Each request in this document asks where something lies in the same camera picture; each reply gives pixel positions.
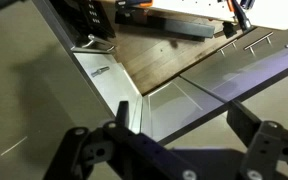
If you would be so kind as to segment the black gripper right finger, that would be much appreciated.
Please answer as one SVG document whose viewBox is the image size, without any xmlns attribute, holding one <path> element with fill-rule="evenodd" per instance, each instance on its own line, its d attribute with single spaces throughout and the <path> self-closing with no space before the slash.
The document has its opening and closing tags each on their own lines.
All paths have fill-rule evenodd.
<svg viewBox="0 0 288 180">
<path fill-rule="evenodd" d="M 239 170 L 244 180 L 288 180 L 277 164 L 288 165 L 288 130 L 272 120 L 261 120 L 239 101 L 231 101 L 227 124 L 247 147 Z"/>
</svg>

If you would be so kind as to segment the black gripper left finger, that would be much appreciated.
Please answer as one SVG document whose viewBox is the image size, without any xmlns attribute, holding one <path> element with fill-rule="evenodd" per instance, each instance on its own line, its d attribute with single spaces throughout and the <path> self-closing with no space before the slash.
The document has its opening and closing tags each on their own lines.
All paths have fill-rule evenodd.
<svg viewBox="0 0 288 180">
<path fill-rule="evenodd" d="M 119 103 L 114 120 L 91 131 L 69 129 L 43 180 L 87 180 L 107 163 L 122 180 L 198 180 L 198 170 L 157 142 L 128 129 L 129 103 Z"/>
</svg>

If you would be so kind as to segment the white robot base cart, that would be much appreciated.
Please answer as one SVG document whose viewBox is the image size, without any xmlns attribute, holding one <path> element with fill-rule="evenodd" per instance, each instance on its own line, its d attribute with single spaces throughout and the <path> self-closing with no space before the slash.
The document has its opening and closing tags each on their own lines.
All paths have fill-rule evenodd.
<svg viewBox="0 0 288 180">
<path fill-rule="evenodd" d="M 288 29 L 288 0 L 236 0 L 252 26 Z M 227 0 L 115 0 L 121 8 L 143 8 L 237 23 Z"/>
</svg>

